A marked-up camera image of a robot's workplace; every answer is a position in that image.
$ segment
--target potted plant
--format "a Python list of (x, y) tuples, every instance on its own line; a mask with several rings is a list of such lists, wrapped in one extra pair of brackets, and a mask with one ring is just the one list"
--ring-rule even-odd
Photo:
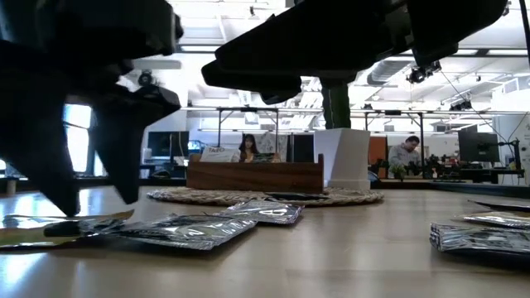
[(403, 165), (391, 165), (390, 169), (388, 169), (392, 174), (394, 174), (395, 179), (399, 179), (403, 182), (403, 178), (405, 178), (405, 175), (407, 174), (407, 170), (405, 170), (405, 167)]

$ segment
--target black hair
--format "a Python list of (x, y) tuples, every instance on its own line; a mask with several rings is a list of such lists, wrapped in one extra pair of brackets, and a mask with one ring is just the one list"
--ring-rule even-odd
[(249, 134), (249, 133), (243, 134), (243, 140), (241, 141), (241, 145), (239, 145), (239, 150), (241, 151), (241, 160), (242, 161), (247, 159), (247, 153), (246, 153), (247, 147), (245, 146), (245, 142), (247, 140), (252, 142), (252, 146), (250, 147), (250, 151), (253, 154), (258, 154), (259, 153), (258, 148), (256, 147), (256, 138), (254, 137), (254, 135)]
[(410, 137), (407, 138), (407, 140), (405, 142), (416, 142), (416, 143), (419, 143), (420, 142), (420, 138), (416, 137), (416, 136), (410, 136)]

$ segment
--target wooden box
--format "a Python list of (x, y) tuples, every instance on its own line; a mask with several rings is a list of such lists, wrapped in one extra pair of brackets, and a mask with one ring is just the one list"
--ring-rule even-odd
[(186, 186), (197, 190), (251, 190), (320, 194), (324, 190), (324, 156), (318, 163), (200, 162), (190, 156)]

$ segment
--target woman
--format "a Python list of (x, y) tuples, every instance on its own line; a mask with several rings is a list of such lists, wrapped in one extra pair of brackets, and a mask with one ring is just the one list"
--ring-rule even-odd
[(239, 150), (241, 151), (239, 162), (252, 162), (254, 155), (259, 153), (256, 148), (256, 138), (254, 135), (243, 135)]

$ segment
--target desk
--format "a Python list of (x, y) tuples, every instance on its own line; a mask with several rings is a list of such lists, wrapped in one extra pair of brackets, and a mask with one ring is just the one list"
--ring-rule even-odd
[(499, 175), (519, 175), (524, 174), (524, 170), (507, 169), (460, 169), (462, 179), (472, 180), (475, 183), (489, 181), (491, 184), (499, 183)]
[[(142, 188), (133, 221), (222, 209), (154, 202), (145, 199), (149, 190)], [(528, 298), (527, 273), (440, 254), (428, 241), (433, 219), (477, 210), (466, 200), (483, 196), (384, 193), (382, 204), (305, 209), (293, 228), (261, 226), (210, 253), (96, 239), (89, 247), (0, 252), (0, 297)], [(80, 196), (82, 214), (126, 209), (112, 187)], [(2, 199), (0, 210), (60, 215), (37, 194)]]

